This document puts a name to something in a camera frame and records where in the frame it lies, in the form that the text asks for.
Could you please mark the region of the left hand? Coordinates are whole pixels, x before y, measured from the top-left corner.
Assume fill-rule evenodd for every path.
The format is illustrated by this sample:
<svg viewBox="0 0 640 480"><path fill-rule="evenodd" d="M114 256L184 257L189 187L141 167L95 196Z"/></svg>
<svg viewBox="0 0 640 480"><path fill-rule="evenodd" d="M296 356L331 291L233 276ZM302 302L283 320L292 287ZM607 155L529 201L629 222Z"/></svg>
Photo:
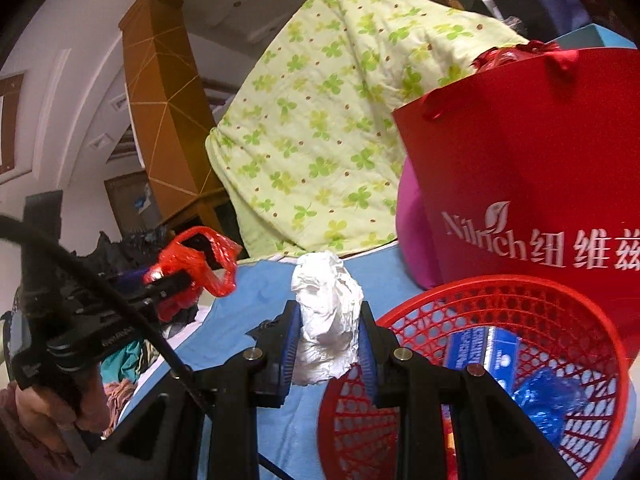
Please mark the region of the left hand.
<svg viewBox="0 0 640 480"><path fill-rule="evenodd" d="M73 425L96 434L105 430L110 423L110 409L99 367L76 374L74 382L80 390L78 408L72 408L48 387L17 387L15 404L21 424L41 440Z"/></svg>

